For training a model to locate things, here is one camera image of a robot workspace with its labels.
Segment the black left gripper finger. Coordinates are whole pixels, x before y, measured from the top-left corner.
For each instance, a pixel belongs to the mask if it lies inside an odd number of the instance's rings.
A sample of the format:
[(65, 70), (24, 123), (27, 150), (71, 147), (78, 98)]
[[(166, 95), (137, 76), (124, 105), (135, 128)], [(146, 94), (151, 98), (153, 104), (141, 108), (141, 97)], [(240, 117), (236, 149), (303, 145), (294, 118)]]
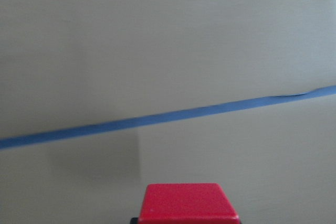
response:
[(130, 220), (130, 224), (138, 224), (138, 218), (137, 217), (132, 217)]

